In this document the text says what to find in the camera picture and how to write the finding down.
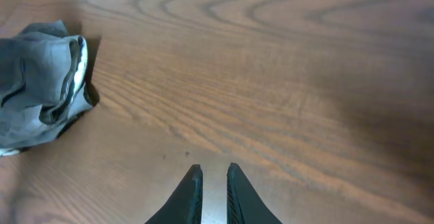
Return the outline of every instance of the cloth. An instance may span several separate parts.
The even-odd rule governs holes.
[[[86,67],[85,38],[70,36],[62,21],[0,39],[0,149],[50,142],[91,109]]]

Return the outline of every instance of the gray cloth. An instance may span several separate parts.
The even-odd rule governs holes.
[[[62,21],[0,39],[0,149],[50,142],[91,109],[86,67],[86,40]]]

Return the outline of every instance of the wooden table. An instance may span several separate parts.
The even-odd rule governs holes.
[[[203,223],[244,169],[283,223],[434,223],[434,0],[0,0],[63,19],[100,102],[0,159],[1,223],[144,223],[191,164]]]

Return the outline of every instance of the black object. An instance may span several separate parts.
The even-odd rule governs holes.
[[[202,186],[201,167],[192,165],[169,200],[145,224],[200,224]],[[227,174],[227,223],[281,224],[236,163],[231,163]]]

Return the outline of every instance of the brown wooden surface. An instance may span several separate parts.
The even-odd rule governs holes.
[[[2,0],[63,19],[100,103],[0,159],[1,223],[143,223],[191,164],[203,223],[238,162],[283,223],[434,223],[434,0]]]

